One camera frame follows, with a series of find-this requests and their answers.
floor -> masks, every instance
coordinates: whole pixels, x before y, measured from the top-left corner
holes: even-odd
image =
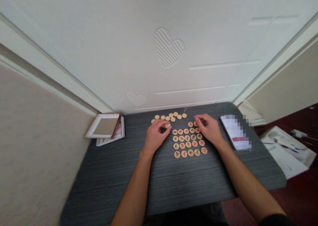
[[[318,103],[314,109],[305,108],[265,126],[255,127],[255,132],[261,136],[273,126],[278,126],[287,133],[297,129],[307,133],[309,137],[318,139]],[[300,139],[304,145],[318,154],[318,141]],[[318,225],[318,159],[311,165],[309,171],[287,181],[287,186],[271,191],[273,197],[282,206],[286,214],[298,225]],[[223,212],[231,226],[257,225],[254,218],[244,207],[240,199],[222,202]]]

striped heart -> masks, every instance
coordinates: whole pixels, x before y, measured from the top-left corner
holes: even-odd
[[[185,50],[182,40],[177,39],[170,42],[170,34],[164,28],[159,28],[155,34],[157,54],[162,67],[169,68],[176,64]]]
[[[136,96],[132,92],[126,92],[126,97],[132,102],[134,105],[139,106],[146,102],[146,97],[143,95]]]

wood grain tabletop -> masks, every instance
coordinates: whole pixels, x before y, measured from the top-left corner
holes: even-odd
[[[96,146],[96,140],[91,141],[65,203],[60,224],[86,226],[109,224],[137,164],[151,120],[157,114],[168,116],[173,112],[187,114],[187,118],[176,119],[171,123],[172,129],[177,130],[189,129],[187,124],[195,121],[194,115],[209,114],[218,120],[221,134],[229,144],[230,141],[219,117],[236,115],[252,143],[252,151],[235,151],[236,155],[266,189],[272,190],[286,185],[282,170],[232,103],[223,102],[130,114],[124,116],[125,138],[104,146]],[[176,159],[172,137],[170,133],[154,155],[146,215],[237,197],[217,150],[208,140],[203,137],[208,150],[206,155]]]

white door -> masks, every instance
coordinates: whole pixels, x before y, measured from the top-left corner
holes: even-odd
[[[0,0],[124,113],[232,101],[317,11],[317,0]]]

pixelated screen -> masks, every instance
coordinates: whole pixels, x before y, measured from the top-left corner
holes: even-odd
[[[251,149],[251,142],[248,140],[243,127],[240,125],[235,115],[221,116],[220,120],[227,132],[232,145],[236,150]]]

